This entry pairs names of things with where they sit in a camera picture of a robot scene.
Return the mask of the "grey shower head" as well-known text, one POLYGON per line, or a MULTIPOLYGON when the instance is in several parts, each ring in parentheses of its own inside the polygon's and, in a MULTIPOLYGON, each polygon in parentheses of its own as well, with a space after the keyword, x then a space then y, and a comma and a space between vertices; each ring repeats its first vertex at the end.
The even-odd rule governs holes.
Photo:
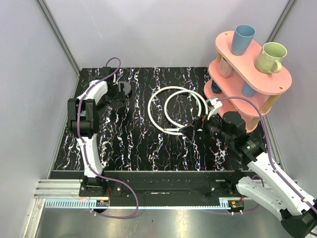
POLYGON ((127 97, 131 94, 132 87, 126 81, 118 81, 118 94, 120 97, 127 97))

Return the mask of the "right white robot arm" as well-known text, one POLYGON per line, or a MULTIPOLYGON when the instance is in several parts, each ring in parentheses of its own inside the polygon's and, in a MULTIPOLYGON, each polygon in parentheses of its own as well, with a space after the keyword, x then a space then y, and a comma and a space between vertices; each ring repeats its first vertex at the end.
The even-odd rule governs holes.
POLYGON ((195 118, 193 123, 180 129, 190 140, 201 130, 207 138, 227 144, 233 155, 266 182, 269 189, 256 183, 245 173, 236 172, 226 179, 225 191, 229 196, 246 196, 270 211, 285 231, 294 238, 305 238, 317 225, 317 200, 304 191, 273 160, 268 148, 247 134, 245 121, 238 112, 195 118))

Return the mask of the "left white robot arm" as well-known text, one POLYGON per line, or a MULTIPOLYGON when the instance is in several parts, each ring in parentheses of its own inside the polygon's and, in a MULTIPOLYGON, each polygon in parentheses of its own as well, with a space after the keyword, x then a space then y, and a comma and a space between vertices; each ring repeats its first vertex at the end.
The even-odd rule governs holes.
POLYGON ((84 161, 84 175, 79 196, 104 196, 109 192, 100 162, 97 133, 100 128, 97 104, 105 102, 125 102, 131 86, 125 81, 117 81, 117 69, 104 66, 100 74, 93 77, 89 87, 78 97, 67 101, 67 127, 76 138, 84 161))

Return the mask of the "dark blue cup bottom shelf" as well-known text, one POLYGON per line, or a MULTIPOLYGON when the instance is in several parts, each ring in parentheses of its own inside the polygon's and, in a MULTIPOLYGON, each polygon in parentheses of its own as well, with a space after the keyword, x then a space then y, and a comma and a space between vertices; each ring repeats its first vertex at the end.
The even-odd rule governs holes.
POLYGON ((222 90, 220 89, 220 87, 216 84, 215 81, 212 81, 211 83, 211 89, 213 91, 213 93, 215 94, 220 94, 222 92, 222 90))

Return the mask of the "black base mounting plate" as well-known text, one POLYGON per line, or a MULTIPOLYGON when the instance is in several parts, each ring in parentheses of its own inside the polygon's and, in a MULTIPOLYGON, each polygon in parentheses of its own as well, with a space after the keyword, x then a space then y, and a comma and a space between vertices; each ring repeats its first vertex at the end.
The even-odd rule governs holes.
POLYGON ((230 207, 240 200, 237 190, 223 180, 155 179, 129 180, 127 186, 106 181, 103 185, 80 185, 79 196, 97 199, 97 208, 109 206, 135 209, 230 207))

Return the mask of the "pink three-tier shelf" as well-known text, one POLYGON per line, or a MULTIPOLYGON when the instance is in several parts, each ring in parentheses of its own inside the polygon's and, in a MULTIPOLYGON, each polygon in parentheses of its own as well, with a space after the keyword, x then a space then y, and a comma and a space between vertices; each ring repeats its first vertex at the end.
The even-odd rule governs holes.
POLYGON ((279 73, 266 74, 259 72, 255 68, 255 61, 263 46, 255 40, 251 41, 249 47, 241 56, 234 55, 231 52, 233 35, 234 31, 225 31, 215 39, 218 56, 209 64, 208 71, 211 79, 204 86, 204 94, 207 98, 216 95, 211 89, 211 83, 215 81, 222 90, 217 97, 220 99, 229 98, 223 101, 219 114, 224 116, 229 111, 238 112, 246 122, 247 132, 252 132, 260 121, 260 115, 266 115, 276 100, 290 88, 292 77, 283 65, 279 73), (223 78, 218 74, 218 65, 222 57, 234 69, 228 78, 223 78), (253 97, 248 98, 242 94, 245 82, 256 90, 253 97))

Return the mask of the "light blue cup middle shelf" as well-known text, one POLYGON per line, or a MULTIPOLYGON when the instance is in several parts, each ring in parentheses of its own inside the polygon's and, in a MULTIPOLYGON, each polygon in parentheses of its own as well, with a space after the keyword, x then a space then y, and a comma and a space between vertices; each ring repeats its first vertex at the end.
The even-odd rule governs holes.
POLYGON ((256 90, 254 90, 247 82, 245 82, 242 88, 242 94, 245 97, 250 98, 256 94, 256 90))

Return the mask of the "pink cup middle shelf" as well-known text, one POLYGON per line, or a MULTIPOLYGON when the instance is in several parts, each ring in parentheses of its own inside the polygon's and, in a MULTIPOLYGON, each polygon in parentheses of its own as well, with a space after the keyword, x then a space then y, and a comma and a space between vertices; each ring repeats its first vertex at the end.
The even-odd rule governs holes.
POLYGON ((222 57, 218 65, 218 74, 223 78, 228 78, 233 73, 233 67, 222 57))

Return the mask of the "green mug on shelf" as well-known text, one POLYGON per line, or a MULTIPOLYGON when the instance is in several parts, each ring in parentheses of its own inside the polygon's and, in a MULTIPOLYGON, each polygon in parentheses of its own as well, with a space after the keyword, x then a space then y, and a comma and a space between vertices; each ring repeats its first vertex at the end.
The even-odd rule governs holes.
POLYGON ((282 61, 286 56, 287 49, 282 44, 265 43, 255 61, 255 68, 261 73, 279 73, 282 70, 282 61))

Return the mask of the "blue tumbler on top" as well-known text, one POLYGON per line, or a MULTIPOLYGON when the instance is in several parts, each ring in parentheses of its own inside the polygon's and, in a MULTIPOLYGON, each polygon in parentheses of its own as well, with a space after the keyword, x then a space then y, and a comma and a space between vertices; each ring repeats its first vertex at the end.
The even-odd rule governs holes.
POLYGON ((249 47, 255 33, 256 30, 250 25, 238 25, 234 31, 231 52, 236 56, 241 56, 249 47))

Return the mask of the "aluminium rail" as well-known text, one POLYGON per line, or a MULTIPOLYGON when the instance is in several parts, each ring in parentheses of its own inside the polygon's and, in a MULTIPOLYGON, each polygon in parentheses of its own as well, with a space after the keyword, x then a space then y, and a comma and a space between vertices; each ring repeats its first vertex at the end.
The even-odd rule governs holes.
POLYGON ((80 181, 75 179, 41 179, 34 198, 77 198, 80 181))

